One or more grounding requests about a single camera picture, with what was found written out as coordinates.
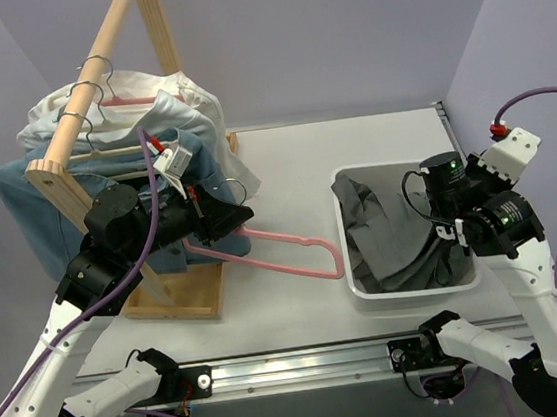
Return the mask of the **pink hanger front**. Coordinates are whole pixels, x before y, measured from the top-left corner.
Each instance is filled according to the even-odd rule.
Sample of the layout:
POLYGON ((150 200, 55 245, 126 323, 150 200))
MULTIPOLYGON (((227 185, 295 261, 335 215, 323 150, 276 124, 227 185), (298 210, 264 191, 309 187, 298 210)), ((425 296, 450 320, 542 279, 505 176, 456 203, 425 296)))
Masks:
MULTIPOLYGON (((190 187, 195 185, 189 185, 186 187, 187 199, 190 198, 190 187)), ((244 223, 238 229, 228 234, 227 236, 233 235, 241 239, 248 239, 251 243, 255 245, 264 244, 267 250, 272 249, 284 249, 285 251, 292 250, 302 250, 305 252, 312 251, 322 251, 326 256, 325 263, 317 264, 314 266, 311 261, 306 263, 293 263, 289 260, 277 260, 271 258, 269 254, 260 257, 256 251, 241 254, 232 254, 230 251, 222 249, 218 246, 219 241, 210 242, 200 242, 193 237, 192 240, 184 238, 182 240, 185 249, 191 253, 197 255, 213 258, 218 261, 230 262, 235 264, 244 264, 249 267, 259 268, 270 272, 285 273, 289 276, 315 278, 323 280, 340 280, 345 276, 345 266, 344 258, 342 256, 341 250, 338 249, 335 243, 329 241, 326 238, 321 238, 319 236, 303 236, 295 235, 292 233, 277 232, 274 230, 260 230, 249 225, 251 220, 244 223)))

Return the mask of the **blue denim garment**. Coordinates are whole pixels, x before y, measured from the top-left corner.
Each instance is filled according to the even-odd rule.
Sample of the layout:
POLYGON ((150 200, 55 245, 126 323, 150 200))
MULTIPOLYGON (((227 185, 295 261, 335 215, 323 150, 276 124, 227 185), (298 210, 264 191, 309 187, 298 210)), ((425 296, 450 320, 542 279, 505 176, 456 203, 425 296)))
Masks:
MULTIPOLYGON (((212 155, 207 144, 198 136, 182 129, 168 128, 154 135, 161 142, 178 143, 192 152, 191 162, 182 180, 187 183, 200 183, 211 195, 229 202, 235 202, 232 189, 238 191, 238 184, 225 182, 228 177, 212 155)), ((59 281, 70 259, 77 255, 83 240, 83 233, 71 221, 50 203, 26 178, 25 172, 29 162, 40 159, 47 150, 47 144, 31 150, 25 157, 14 160, 0 167, 0 198, 4 206, 20 227, 23 236, 33 249, 41 266, 51 279, 59 281)), ((90 197, 116 183, 114 177, 127 175, 135 171, 146 171, 143 154, 108 157, 99 160, 81 160, 68 164, 70 174, 90 197)), ((129 182, 139 191, 139 197, 146 210, 150 210, 151 194, 149 180, 144 174, 140 181, 129 182)), ((166 180, 157 177, 159 207, 166 207, 175 189, 166 180)), ((250 239, 237 234, 229 234, 211 245, 211 250, 236 256, 245 256, 252 248, 250 239)), ((199 255, 186 250, 182 242, 174 242, 149 255, 148 265, 157 274, 184 272, 189 265, 215 263, 215 258, 199 255)))

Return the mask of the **cream hanger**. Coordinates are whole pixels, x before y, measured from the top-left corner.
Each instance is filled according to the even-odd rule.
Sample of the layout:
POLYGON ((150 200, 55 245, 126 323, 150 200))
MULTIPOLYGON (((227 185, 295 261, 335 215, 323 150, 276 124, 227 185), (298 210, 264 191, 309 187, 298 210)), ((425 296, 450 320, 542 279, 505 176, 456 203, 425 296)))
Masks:
POLYGON ((67 168, 79 184, 95 191, 148 176, 142 148, 136 141, 104 146, 88 138, 80 138, 73 148, 67 168))

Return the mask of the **grey pleated skirt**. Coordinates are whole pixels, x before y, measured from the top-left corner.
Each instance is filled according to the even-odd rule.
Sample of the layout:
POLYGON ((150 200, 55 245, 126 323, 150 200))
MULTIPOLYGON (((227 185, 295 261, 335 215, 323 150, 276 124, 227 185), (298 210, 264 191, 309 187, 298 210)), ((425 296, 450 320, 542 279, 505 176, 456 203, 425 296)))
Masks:
POLYGON ((468 284, 474 264, 426 220, 426 193, 377 190, 340 172, 331 184, 338 200, 353 278, 369 294, 468 284))

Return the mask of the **light white shirt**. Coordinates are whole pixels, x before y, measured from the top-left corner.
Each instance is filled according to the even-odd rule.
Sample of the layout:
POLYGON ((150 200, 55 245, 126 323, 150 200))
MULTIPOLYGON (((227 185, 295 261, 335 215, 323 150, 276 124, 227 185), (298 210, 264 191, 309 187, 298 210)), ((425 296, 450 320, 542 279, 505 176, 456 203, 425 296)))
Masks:
MULTIPOLYGON (((168 128, 172 128, 198 135, 209 147, 214 147, 216 144, 214 124, 206 116, 165 91, 160 91, 154 101, 151 103, 151 109, 142 116, 135 128, 97 134, 88 131, 82 138, 88 138, 95 144, 116 146, 133 141, 138 143, 138 128, 145 129, 150 135, 158 136, 168 128)), ((113 107, 100 108, 92 103, 87 113, 88 115, 96 111, 102 113, 106 108, 113 107)))

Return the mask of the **wire hanger white shirt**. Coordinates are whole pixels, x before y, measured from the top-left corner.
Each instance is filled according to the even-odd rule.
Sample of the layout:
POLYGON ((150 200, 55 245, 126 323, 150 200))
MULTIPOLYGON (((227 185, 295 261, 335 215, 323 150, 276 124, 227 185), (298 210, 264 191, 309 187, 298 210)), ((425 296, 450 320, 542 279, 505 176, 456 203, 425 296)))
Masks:
POLYGON ((106 108, 102 113, 90 113, 87 119, 80 118, 82 125, 77 138, 82 138, 87 132, 92 134, 133 129, 152 105, 122 105, 106 108))

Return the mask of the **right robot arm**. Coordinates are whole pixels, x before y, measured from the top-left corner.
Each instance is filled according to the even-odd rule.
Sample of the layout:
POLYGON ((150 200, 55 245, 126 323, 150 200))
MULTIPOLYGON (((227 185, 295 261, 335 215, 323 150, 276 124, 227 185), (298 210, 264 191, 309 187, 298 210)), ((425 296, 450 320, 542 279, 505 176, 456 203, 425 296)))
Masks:
POLYGON ((420 163, 440 236, 498 277, 526 320, 532 342, 478 327, 444 310, 420 325, 419 351, 427 362, 474 363, 513 385, 543 417, 557 417, 557 269, 545 230, 513 187, 529 162, 508 150, 493 165, 482 156, 444 152, 420 163))

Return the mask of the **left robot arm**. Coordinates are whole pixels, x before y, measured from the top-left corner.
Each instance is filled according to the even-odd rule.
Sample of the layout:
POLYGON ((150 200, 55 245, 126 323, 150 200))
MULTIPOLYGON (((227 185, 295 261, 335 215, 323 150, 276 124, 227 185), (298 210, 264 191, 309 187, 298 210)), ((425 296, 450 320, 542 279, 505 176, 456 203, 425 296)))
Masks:
POLYGON ((246 205, 210 195, 197 184, 174 195, 162 212, 146 209, 138 192, 103 189, 85 215, 87 233, 70 261, 47 324, 21 377, 0 405, 0 417, 117 417, 140 402, 181 393, 179 365, 157 349, 129 360, 118 374, 71 395, 85 358, 142 281, 150 254, 189 235, 204 244, 226 237, 253 217, 246 205))

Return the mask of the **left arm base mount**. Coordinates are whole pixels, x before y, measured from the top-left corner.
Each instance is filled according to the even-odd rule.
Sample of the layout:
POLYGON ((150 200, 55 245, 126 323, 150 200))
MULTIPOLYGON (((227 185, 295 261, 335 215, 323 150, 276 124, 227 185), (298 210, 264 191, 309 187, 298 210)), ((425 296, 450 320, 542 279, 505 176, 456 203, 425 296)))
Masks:
POLYGON ((143 403, 144 406, 162 405, 162 413, 175 417, 191 417, 194 401, 210 398, 212 389, 210 366, 199 365, 181 368, 171 383, 161 383, 154 397, 143 403))

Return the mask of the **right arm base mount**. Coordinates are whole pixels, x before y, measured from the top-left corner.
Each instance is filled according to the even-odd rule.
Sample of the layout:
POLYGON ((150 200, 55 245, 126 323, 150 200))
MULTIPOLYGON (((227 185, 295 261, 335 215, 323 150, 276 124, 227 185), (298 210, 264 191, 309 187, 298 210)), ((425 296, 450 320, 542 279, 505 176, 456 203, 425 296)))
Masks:
POLYGON ((388 341, 387 353, 392 370, 402 376, 407 391, 417 399, 447 400, 460 394, 463 375, 458 371, 461 367, 458 359, 436 354, 420 336, 388 341), (452 367, 452 370, 432 374, 427 385, 421 381, 419 392, 410 384, 410 373, 442 367, 452 367))

